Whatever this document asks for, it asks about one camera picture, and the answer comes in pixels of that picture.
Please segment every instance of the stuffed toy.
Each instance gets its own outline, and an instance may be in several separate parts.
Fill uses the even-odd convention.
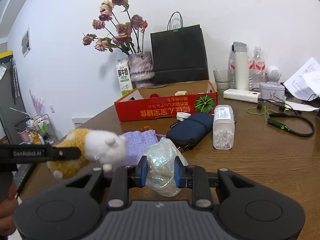
[[[104,172],[112,170],[113,164],[127,156],[126,139],[113,132],[102,130],[75,129],[68,133],[55,147],[78,147],[81,157],[70,161],[49,161],[48,168],[56,179],[69,179],[90,161],[99,161]]]

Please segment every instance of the red cardboard box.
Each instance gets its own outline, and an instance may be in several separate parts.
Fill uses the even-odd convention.
[[[188,93],[175,96],[178,91]],[[159,97],[150,98],[152,94]],[[209,80],[136,88],[115,102],[121,122],[176,117],[177,112],[212,114],[216,105],[217,89]]]

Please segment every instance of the iridescent plastic bag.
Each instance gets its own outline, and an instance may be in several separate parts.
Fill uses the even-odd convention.
[[[146,185],[162,196],[173,197],[180,192],[174,181],[174,159],[179,156],[184,166],[188,165],[173,142],[162,137],[161,140],[143,151],[148,159]]]

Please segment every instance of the navy blue pouch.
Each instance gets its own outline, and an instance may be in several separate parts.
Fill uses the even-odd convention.
[[[183,122],[177,122],[167,132],[170,139],[182,152],[192,149],[206,136],[213,126],[213,115],[207,113],[195,113]]]

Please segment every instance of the purple knitted pouch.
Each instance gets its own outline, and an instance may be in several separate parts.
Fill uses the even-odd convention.
[[[143,150],[155,143],[158,143],[158,139],[154,130],[148,130],[145,132],[134,131],[126,132],[123,136],[127,139],[127,157],[113,166],[113,171],[117,167],[123,165],[137,165],[142,156]]]

